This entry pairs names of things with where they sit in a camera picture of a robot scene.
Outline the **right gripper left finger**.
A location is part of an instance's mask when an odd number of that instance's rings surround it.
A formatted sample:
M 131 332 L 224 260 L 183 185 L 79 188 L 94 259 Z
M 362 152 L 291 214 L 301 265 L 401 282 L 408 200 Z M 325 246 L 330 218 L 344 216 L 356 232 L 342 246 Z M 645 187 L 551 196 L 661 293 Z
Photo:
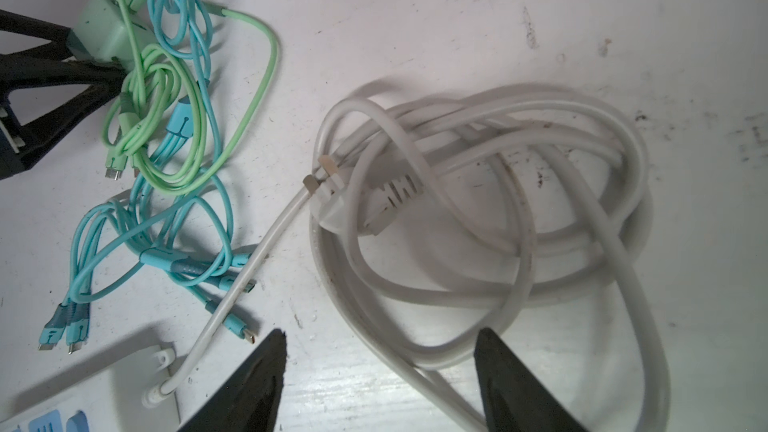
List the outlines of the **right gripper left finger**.
M 271 432 L 284 386 L 287 339 L 272 330 L 183 431 Z

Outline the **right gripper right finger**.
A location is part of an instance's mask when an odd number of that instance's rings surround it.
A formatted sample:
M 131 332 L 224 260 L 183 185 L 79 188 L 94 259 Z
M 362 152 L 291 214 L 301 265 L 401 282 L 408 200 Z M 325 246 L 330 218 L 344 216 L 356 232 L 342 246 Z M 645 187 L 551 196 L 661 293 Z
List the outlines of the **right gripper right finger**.
M 474 361 L 490 431 L 585 429 L 492 329 L 479 331 Z

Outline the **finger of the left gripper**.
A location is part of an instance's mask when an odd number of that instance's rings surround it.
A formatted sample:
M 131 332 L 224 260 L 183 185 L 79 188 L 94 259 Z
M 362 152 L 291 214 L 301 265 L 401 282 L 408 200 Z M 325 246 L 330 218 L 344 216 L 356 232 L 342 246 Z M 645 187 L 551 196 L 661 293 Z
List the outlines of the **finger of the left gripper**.
M 44 39 L 42 45 L 1 56 L 1 178 L 32 169 L 77 125 L 120 93 L 126 71 L 117 63 L 74 58 L 65 26 L 3 10 L 1 30 Z M 23 125 L 11 106 L 16 90 L 84 85 L 86 89 Z

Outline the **light green charger adapter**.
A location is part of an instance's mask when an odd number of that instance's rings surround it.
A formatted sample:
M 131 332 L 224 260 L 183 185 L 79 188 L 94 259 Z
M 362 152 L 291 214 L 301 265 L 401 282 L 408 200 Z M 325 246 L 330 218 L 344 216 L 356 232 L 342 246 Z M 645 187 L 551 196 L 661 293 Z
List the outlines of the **light green charger adapter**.
M 129 18 L 131 27 L 125 25 L 116 0 L 88 0 L 67 36 L 66 45 L 77 60 L 116 63 L 130 71 L 134 56 L 128 32 L 134 33 L 139 51 L 155 43 L 156 37 L 140 18 L 134 14 Z

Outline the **white power strip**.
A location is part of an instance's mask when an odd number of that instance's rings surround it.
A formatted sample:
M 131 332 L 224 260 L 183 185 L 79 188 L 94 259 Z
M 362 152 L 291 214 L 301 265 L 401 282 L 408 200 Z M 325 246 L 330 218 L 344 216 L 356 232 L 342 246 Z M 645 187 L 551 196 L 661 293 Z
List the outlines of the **white power strip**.
M 176 431 L 180 415 L 170 397 L 150 407 L 150 387 L 170 377 L 173 349 L 134 352 L 1 422 L 3 431 Z

